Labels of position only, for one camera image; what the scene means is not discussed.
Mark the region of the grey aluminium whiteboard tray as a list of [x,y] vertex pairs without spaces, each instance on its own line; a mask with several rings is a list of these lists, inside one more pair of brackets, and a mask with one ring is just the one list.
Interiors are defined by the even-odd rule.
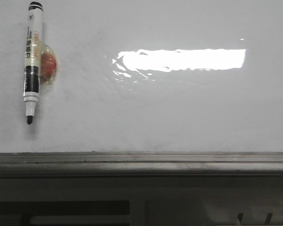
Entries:
[[283,175],[283,152],[0,153],[0,178]]

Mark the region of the red round magnet with tape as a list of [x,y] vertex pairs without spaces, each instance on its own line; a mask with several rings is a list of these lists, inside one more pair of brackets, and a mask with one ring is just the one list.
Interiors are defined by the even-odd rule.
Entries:
[[41,42],[41,85],[52,87],[58,73],[58,60],[54,50]]

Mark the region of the white glossy whiteboard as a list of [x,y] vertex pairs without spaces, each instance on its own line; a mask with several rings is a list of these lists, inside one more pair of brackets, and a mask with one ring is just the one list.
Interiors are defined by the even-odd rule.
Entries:
[[0,0],[0,153],[283,152],[283,0],[44,0],[31,125],[28,5]]

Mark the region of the black and white whiteboard marker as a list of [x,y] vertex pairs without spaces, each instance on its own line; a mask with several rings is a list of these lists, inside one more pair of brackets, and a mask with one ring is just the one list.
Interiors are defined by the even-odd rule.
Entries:
[[32,124],[40,96],[41,58],[43,35],[43,6],[32,1],[28,7],[28,26],[25,42],[23,100],[27,124]]

